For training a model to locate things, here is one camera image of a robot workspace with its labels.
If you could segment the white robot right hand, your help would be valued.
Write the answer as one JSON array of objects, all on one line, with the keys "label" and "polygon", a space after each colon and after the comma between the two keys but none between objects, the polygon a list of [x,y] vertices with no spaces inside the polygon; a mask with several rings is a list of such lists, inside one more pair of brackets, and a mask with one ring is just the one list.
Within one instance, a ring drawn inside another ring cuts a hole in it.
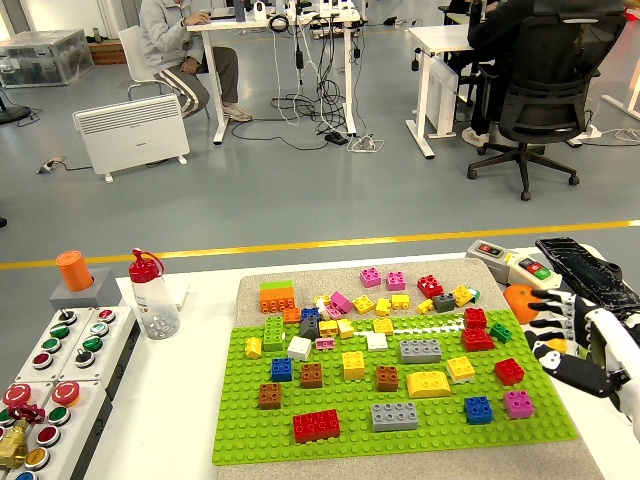
[{"label": "white robot right hand", "polygon": [[533,320],[525,333],[543,370],[557,380],[608,398],[639,435],[639,328],[576,294],[533,290],[528,307],[557,319]]}]

